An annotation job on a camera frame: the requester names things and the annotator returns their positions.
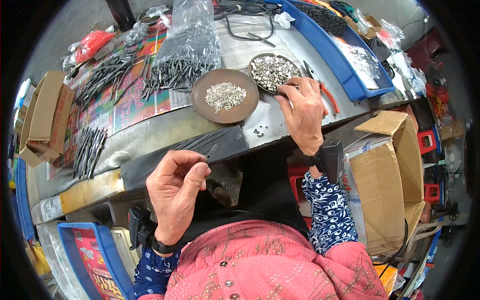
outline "red plastic bag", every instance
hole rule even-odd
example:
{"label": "red plastic bag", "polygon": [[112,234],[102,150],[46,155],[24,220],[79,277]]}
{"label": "red plastic bag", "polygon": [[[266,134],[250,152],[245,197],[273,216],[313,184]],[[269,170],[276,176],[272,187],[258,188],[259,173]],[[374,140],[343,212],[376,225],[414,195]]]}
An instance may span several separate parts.
{"label": "red plastic bag", "polygon": [[78,64],[92,58],[114,35],[115,33],[101,30],[95,30],[87,34],[75,50],[75,62]]}
{"label": "red plastic bag", "polygon": [[156,22],[156,29],[158,31],[165,30],[165,29],[169,28],[170,25],[172,24],[172,15],[171,14],[166,14],[165,17],[168,19],[168,27],[165,25],[166,20],[163,19],[160,15],[160,18]]}

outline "brown plate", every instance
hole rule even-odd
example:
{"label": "brown plate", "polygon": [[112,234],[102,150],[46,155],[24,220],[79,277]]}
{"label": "brown plate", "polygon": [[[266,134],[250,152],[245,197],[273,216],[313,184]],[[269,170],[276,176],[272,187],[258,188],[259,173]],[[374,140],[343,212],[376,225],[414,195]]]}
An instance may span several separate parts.
{"label": "brown plate", "polygon": [[[244,88],[247,92],[245,100],[228,111],[222,108],[218,113],[205,103],[207,89],[215,84],[231,82]],[[195,110],[205,119],[217,123],[236,123],[247,118],[253,113],[258,105],[258,88],[253,79],[247,74],[232,69],[215,69],[202,75],[192,88],[192,103]]]}
{"label": "brown plate", "polygon": [[283,58],[284,60],[286,61],[289,61],[298,71],[299,71],[299,74],[301,76],[301,72],[300,72],[300,69],[291,61],[289,60],[288,58],[284,57],[284,56],[281,56],[281,55],[275,55],[273,53],[262,53],[262,54],[259,54],[257,56],[255,56],[254,58],[252,58],[252,60],[248,63],[248,75],[250,75],[250,78],[253,80],[253,82],[255,82],[257,84],[257,86],[261,89],[263,89],[264,91],[266,92],[269,92],[271,94],[274,94],[274,95],[283,95],[282,93],[280,92],[272,92],[266,88],[264,88],[261,84],[259,84],[254,78],[253,78],[253,75],[252,75],[252,62],[256,59],[256,58],[261,58],[261,57],[264,57],[264,56],[277,56],[277,57],[280,57],[280,58]]}

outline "red packaging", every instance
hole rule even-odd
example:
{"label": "red packaging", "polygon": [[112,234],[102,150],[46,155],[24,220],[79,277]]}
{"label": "red packaging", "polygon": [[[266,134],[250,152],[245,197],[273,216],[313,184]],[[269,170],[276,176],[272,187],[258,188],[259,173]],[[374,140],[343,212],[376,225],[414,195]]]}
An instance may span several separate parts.
{"label": "red packaging", "polygon": [[80,47],[75,50],[75,62],[82,63],[92,58],[114,35],[115,33],[101,30],[94,30],[87,34],[80,41]]}
{"label": "red packaging", "polygon": [[102,298],[125,300],[105,265],[93,229],[72,228],[72,230],[85,268]]}

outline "open cardboard box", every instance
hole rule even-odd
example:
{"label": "open cardboard box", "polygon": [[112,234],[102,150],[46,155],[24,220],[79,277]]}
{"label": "open cardboard box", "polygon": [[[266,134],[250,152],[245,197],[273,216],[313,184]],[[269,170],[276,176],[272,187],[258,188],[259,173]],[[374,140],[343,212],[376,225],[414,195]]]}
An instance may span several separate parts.
{"label": "open cardboard box", "polygon": [[63,153],[73,91],[65,73],[48,71],[33,92],[20,136],[20,158],[35,167]]}
{"label": "open cardboard box", "polygon": [[357,23],[355,23],[352,18],[350,18],[349,16],[344,16],[343,18],[345,19],[345,21],[347,21],[350,28],[352,28],[353,31],[355,31],[360,37],[364,39],[374,38],[377,36],[377,32],[380,32],[382,30],[382,25],[377,21],[377,19],[375,19],[374,16],[364,16],[365,20],[370,24],[366,34],[360,32]]}
{"label": "open cardboard box", "polygon": [[410,238],[425,205],[413,122],[406,113],[381,111],[355,130],[369,132],[343,150],[343,182],[359,241],[369,255],[396,252],[404,220]]}

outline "woman's left hand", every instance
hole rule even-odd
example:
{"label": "woman's left hand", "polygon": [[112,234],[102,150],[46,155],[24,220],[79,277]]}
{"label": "woman's left hand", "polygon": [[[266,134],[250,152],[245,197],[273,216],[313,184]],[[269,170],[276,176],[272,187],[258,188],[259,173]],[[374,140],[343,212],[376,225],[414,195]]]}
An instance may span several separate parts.
{"label": "woman's left hand", "polygon": [[188,150],[171,150],[146,180],[148,194],[158,220],[157,241],[174,245],[192,222],[198,191],[206,189],[212,172],[205,156]]}

